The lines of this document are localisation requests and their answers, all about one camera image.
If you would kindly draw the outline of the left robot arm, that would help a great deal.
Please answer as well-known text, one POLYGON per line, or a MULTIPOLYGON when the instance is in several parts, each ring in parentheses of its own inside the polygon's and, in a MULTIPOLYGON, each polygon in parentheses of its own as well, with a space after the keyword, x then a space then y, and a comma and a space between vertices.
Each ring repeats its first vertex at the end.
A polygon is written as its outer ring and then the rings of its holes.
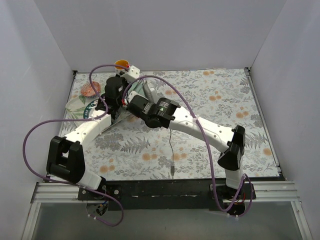
POLYGON ((101 96, 108 108, 99 100, 87 121, 65 136, 55 136, 50 141, 46 164, 48 174, 89 188, 89 194, 95 200, 106 196, 106 187, 101 184, 103 178, 86 167, 84 150, 119 117, 123 92, 128 85, 124 77, 108 78, 101 96))

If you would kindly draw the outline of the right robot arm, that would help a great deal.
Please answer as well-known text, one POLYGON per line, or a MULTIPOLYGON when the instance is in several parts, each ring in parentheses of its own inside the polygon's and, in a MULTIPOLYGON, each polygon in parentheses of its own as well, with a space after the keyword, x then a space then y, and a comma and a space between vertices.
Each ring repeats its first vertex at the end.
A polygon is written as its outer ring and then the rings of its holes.
POLYGON ((243 175, 246 131, 237 125, 235 128, 218 125, 202 117, 193 117, 186 108, 177 102, 161 97, 156 103, 136 94, 123 101, 126 110, 142 119, 151 129, 166 128, 179 131, 199 140, 207 140, 209 145, 220 152, 217 163, 225 171, 227 195, 237 199, 245 192, 241 183, 243 175))

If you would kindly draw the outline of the grey white headphones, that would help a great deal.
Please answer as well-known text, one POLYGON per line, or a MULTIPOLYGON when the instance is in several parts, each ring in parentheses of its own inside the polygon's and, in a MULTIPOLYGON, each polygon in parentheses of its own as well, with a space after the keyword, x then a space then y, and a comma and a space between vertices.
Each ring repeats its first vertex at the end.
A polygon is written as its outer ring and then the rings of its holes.
POLYGON ((150 102, 153 102, 153 103, 158 102, 159 96, 158 96, 157 90, 151 83, 144 82, 142 85, 142 89, 143 89, 145 97, 150 102))

